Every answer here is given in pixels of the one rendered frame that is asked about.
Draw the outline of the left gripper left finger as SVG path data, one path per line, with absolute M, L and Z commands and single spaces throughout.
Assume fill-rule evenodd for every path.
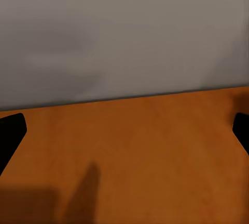
M 0 118 L 0 175 L 27 133 L 23 113 Z

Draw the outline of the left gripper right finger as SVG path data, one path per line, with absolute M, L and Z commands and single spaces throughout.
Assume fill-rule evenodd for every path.
M 237 113 L 232 131 L 249 155 L 249 115 Z

